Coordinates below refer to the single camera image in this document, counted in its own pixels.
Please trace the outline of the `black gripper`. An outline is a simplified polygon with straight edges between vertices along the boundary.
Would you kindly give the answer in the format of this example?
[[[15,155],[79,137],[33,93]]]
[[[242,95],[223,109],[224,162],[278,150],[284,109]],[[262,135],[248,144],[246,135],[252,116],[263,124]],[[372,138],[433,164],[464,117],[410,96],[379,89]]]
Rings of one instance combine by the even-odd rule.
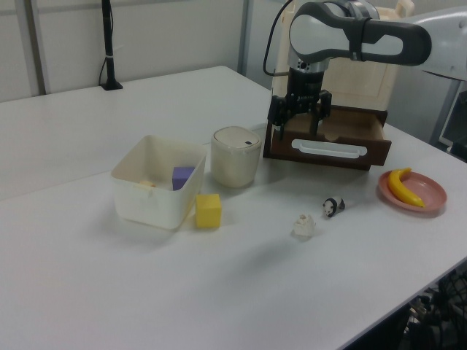
[[[322,89],[324,72],[289,68],[285,97],[272,96],[267,120],[283,140],[288,115],[311,113],[311,132],[331,113],[332,94]]]

